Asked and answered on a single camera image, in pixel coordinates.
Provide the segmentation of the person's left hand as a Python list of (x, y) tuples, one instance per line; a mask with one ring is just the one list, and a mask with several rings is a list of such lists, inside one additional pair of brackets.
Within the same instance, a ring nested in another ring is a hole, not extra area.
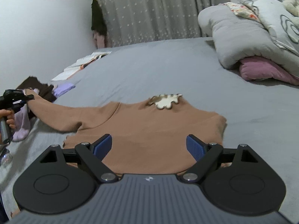
[(16, 129), (14, 111), (1, 109), (1, 144), (11, 141), (13, 131)]

